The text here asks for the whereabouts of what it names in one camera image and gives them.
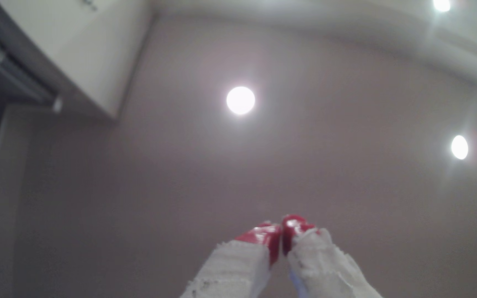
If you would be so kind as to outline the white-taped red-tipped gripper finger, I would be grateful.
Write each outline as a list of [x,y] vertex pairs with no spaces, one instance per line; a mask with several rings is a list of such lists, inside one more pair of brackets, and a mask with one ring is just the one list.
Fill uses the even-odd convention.
[[259,297],[279,258],[282,228],[263,222],[216,246],[180,297]]
[[282,251],[298,297],[382,297],[328,230],[301,216],[283,218]]

